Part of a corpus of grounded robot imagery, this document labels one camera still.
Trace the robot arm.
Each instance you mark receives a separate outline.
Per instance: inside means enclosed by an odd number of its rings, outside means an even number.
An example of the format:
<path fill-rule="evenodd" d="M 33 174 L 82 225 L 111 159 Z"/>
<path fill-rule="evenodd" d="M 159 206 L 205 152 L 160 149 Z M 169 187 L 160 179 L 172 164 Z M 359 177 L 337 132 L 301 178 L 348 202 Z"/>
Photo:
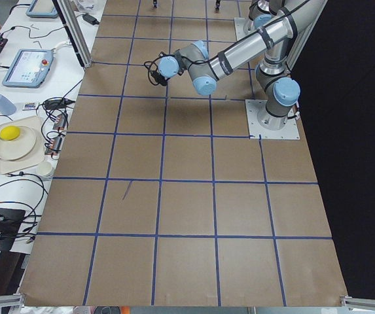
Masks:
<path fill-rule="evenodd" d="M 203 41 L 190 43 L 171 54 L 160 53 L 152 61 L 156 69 L 148 70 L 149 80 L 153 85 L 166 86 L 175 75 L 188 73 L 196 93 L 210 96 L 218 81 L 264 54 L 256 68 L 256 77 L 268 99 L 257 118 L 264 128 L 280 130 L 300 95 L 297 81 L 285 74 L 287 57 L 298 36 L 313 22 L 319 5 L 320 1 L 271 1 L 268 17 L 250 16 L 253 32 L 212 58 Z"/>

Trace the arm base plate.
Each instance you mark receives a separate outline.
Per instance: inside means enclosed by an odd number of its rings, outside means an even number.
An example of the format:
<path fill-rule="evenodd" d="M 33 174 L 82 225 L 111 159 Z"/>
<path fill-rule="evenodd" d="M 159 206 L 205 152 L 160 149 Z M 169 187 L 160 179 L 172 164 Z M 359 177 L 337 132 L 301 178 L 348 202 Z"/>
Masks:
<path fill-rule="evenodd" d="M 249 137 L 251 139 L 299 140 L 296 118 L 290 109 L 284 117 L 274 117 L 266 110 L 266 100 L 245 100 Z"/>
<path fill-rule="evenodd" d="M 255 32 L 254 22 L 249 18 L 235 18 L 234 27 L 237 41 Z"/>

